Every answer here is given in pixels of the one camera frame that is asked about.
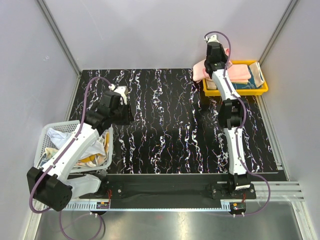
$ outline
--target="cloth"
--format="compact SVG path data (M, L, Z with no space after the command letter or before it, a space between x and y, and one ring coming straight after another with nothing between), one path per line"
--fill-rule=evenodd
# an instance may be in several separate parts
M229 48L225 48L224 52L227 56L229 56ZM232 66L232 62L229 61L228 63L228 68L230 68ZM206 72L206 68L205 68L205 59L198 62L197 64L195 64L193 66L193 81L196 82L197 84L200 83L203 79L211 79L211 77L209 76L209 74Z
M251 74L246 64L234 64L228 69L228 76L232 83L240 82L247 83L248 79L251 78Z
M249 69L251 70L252 76L254 78L254 84L257 87L261 87L264 83L265 83L265 78L264 75L262 74L261 68L260 68L260 63L259 62L255 62L252 63L249 66Z
M248 71L250 73L250 78L247 82L247 84L239 84L239 83L232 83L233 87L236 89L236 90L239 90L239 89L259 89L262 87L262 84L264 83L265 79L264 79L264 76L261 72L261 69L258 71L258 75L257 77L254 76L253 72L251 71L251 69L254 69L256 70L258 67L258 65L256 65L255 63L251 64L250 67L247 66L248 68ZM206 86L209 90L216 90L217 89L217 86L216 84L214 83L214 81L212 80L205 80L206 82Z
M87 157L85 159L79 160L74 168L80 169L80 168L94 168L101 166L105 161L108 160L108 149L109 149L109 132L104 132L101 135L101 138L104 142L103 150L104 155L102 154L95 154L91 155L90 157Z
M72 133L68 132L60 132L57 130L54 130L53 128L49 128L46 133L51 142L58 148L61 149L63 145L68 141ZM103 156L106 155L105 149L104 149L104 143L97 140L95 141L91 146L89 146L85 152L82 154L80 160L90 157L91 155L95 154L101 154Z
M46 162L48 162L59 150L51 147L46 147L44 153L39 160L39 167L42 167Z

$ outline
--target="black marble surface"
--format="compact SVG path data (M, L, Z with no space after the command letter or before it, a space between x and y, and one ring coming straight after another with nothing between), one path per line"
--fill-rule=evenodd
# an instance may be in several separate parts
M206 97L192 81L191 69L84 70L70 120L80 120L85 88L101 76L128 86L135 121L114 126L111 174L227 173L228 147L218 125L220 97ZM88 109L107 85L92 84ZM246 97L248 118L243 147L253 172L277 172L277 166L254 96Z

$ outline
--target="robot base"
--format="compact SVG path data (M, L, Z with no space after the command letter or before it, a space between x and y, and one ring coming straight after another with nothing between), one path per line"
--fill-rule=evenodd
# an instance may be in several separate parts
M210 185L212 198L214 200L243 200L256 199L255 186L251 183L249 188L230 191L227 183L216 183Z

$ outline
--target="plastic tray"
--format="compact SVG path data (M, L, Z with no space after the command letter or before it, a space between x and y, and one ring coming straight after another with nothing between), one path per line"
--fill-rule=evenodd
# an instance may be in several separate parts
M45 152L45 148L56 148L55 145L51 142L50 138L47 135L48 129L53 128L54 130L58 130L63 133L71 133L73 132L77 125L80 122L78 120L75 121L64 121L64 122L57 122L57 123L51 123L46 125L41 132L38 146L36 148L35 157L34 157L34 166L37 167L40 163L40 158L42 154ZM113 154L113 148L114 148L114 129L110 127L108 129L109 131L109 148L108 148L108 158L101 166L97 167L82 167L80 169L72 169L70 173L82 173L82 172L88 172L88 171L96 171L101 169L107 169L111 162L112 162L112 154Z
M232 61L233 64L246 64L246 65L251 65L255 63L256 61L254 60L247 60L247 61ZM207 88L207 83L205 80L203 82L203 91L204 95L208 97L213 97L213 96L221 96L219 90L210 90ZM264 81L264 84L262 87L259 89L238 89L236 92L241 95L241 96L256 96L256 95L262 95L263 93L267 92L269 90L267 82Z

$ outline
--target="gray wall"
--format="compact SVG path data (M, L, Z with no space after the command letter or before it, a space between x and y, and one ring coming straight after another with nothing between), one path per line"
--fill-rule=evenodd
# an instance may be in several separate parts
M264 97L290 178L299 181L320 237L320 1L297 5L262 66Z
M20 240L39 135L64 120L76 75L35 0L0 1L0 33L0 232Z
M81 69L190 68L212 30L257 60L289 1L45 0Z

